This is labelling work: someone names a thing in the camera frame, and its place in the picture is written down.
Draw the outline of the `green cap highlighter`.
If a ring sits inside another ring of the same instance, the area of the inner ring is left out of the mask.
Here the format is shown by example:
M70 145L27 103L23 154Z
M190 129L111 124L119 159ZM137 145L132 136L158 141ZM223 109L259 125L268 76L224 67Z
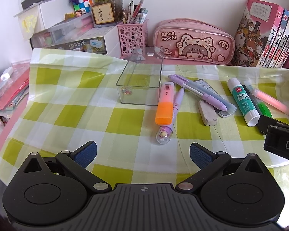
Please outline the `green cap highlighter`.
M252 85L249 84L248 82L246 82L245 84L243 84L243 88L245 89L245 91L247 92L249 97L251 98L251 101L253 102L253 104L254 104L255 108L257 109L259 115L260 116L264 115L264 116L272 118L272 114L271 114L269 108L267 107L267 105L263 101L261 101L260 99L256 98L252 94L252 90L253 90Z

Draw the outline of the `white green glue stick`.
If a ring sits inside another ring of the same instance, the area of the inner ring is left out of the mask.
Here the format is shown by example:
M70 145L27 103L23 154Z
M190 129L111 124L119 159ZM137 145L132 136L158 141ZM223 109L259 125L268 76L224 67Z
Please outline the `white green glue stick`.
M236 101L248 127L258 124L260 115L254 106L251 98L237 78L231 78L227 81L227 86L234 100Z

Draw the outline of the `purple pen with globe charm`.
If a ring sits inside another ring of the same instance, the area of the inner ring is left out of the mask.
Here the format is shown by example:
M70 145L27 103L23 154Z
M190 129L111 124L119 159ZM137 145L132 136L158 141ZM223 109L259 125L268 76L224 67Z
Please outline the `purple pen with globe charm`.
M180 109L184 97L184 88L181 88L178 93L175 94L174 97L174 105L173 105L173 117L172 123L169 125L162 125L159 127L159 131L156 134L156 140L159 144L164 145L167 144L171 140L171 136L173 134L173 125L176 120L176 116Z

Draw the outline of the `grey ruler case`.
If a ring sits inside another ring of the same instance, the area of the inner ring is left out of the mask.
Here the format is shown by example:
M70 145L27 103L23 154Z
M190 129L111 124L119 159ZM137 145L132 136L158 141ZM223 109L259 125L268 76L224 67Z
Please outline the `grey ruler case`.
M205 80L203 79L194 80L194 83L197 85L197 87L200 88L200 90L218 99L227 107L227 111L217 110L217 113L221 118L229 117L230 115L233 115L236 112L237 109L236 106L228 102L226 99L222 98L218 93L216 93L216 91L207 82L205 82Z

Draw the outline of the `purple mechanical pencil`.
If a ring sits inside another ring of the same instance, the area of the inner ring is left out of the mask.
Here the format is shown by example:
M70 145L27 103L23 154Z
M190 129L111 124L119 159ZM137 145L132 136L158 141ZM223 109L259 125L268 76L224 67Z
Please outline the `purple mechanical pencil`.
M169 74L168 77L172 82L197 95L199 98L209 103L213 107L217 108L218 110L227 111L227 107L224 103L205 92L201 92L199 89L196 88L195 85L193 85L193 82L189 79L186 79L176 74Z

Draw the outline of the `clear plastic organizer tray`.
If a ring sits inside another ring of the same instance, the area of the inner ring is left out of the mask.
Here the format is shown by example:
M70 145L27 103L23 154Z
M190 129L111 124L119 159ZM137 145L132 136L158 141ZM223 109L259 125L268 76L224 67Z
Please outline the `clear plastic organizer tray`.
M162 48L135 48L116 83L121 103L158 105L163 59Z

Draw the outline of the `pink highlighter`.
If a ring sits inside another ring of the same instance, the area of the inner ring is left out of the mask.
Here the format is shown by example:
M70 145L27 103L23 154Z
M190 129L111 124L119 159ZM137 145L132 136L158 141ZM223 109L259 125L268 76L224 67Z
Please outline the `pink highlighter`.
M264 93L261 90L255 89L251 86L251 84L246 83L247 88L251 91L252 95L259 100L271 105L272 107L278 109L279 111L283 112L284 114L289 116L289 107L282 102L278 101L277 99L269 96L268 94Z

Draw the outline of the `grey white eraser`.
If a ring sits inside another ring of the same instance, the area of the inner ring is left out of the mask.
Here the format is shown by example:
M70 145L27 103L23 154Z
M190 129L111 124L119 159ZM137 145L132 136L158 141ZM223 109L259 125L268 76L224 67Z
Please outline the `grey white eraser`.
M215 126L218 123L218 116L213 106L200 100L198 101L198 108L205 126Z

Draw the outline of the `orange highlighter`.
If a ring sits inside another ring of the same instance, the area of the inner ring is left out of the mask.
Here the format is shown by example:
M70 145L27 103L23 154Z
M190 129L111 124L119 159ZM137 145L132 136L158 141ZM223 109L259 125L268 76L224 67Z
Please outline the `orange highlighter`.
M174 83L164 82L161 86L158 107L155 115L157 125L169 125L173 119Z

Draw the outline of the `green white checkered tablecloth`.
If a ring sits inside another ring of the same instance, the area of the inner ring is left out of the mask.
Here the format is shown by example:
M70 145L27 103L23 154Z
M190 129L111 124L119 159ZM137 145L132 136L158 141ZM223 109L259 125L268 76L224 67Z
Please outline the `green white checkered tablecloth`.
M97 144L92 173L109 182L176 184L198 168L189 157L197 142L233 157L256 153L283 190L286 203L278 223L289 225L289 161L263 149L264 136L248 127L240 111L206 126L197 97L185 92L168 144L156 141L156 108L122 104L116 83L125 61L84 52L35 49L29 99L13 116L0 142L0 180L8 184L32 152L52 157L86 142Z

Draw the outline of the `red books stack left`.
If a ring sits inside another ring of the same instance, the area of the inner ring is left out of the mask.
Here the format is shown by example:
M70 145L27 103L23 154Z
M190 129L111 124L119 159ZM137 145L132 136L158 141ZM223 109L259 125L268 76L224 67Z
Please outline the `red books stack left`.
M29 86L29 62L12 64L0 76L0 111L13 110Z

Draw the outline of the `pink comic book front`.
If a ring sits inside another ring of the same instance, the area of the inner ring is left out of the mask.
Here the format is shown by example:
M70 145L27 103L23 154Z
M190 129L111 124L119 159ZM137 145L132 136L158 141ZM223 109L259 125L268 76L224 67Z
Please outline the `pink comic book front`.
M277 35L284 8L280 5L248 0L235 34L234 66L261 67Z

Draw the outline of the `white drawer organizer rabbit label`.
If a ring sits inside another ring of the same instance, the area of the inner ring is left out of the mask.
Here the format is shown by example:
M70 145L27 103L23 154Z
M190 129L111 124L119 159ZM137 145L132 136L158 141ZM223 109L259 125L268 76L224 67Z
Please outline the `white drawer organizer rabbit label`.
M58 44L55 49L83 51L120 58L120 42L116 26L92 28L78 39Z

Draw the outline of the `pink Small mochi pencil case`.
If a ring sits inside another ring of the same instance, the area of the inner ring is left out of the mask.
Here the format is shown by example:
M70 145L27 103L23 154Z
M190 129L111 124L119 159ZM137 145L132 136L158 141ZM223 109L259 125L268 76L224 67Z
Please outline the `pink Small mochi pencil case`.
M188 18L161 21L153 36L153 46L164 58L227 65L235 52L234 38L208 23Z

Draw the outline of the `clear plastic drawer unit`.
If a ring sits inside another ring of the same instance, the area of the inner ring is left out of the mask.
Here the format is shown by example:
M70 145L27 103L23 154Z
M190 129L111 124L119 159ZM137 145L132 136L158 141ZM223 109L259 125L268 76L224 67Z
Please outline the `clear plastic drawer unit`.
M77 40L93 28L90 13L58 23L49 29L36 33L31 38L34 48L48 48Z

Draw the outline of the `pink perforated pen holder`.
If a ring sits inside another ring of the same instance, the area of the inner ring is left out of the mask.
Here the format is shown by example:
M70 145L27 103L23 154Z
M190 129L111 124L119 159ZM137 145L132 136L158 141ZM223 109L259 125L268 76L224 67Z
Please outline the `pink perforated pen holder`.
M148 19L143 24L117 25L120 49L123 57L131 56L134 49L148 45Z

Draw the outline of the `white storage box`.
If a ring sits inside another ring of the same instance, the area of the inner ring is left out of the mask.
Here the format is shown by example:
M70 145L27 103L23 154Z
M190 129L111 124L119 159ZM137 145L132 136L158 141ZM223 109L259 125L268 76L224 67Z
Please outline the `white storage box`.
M72 3L69 0L47 0L36 3L18 13L21 29L32 29L38 33L64 21L65 15L74 12Z

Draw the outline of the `framed calligraphy sign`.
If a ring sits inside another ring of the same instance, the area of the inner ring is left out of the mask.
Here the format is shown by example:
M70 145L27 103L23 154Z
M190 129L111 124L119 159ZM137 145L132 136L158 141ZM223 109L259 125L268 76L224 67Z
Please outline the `framed calligraphy sign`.
M94 22L98 26L115 22L111 3L103 3L92 6L92 13Z

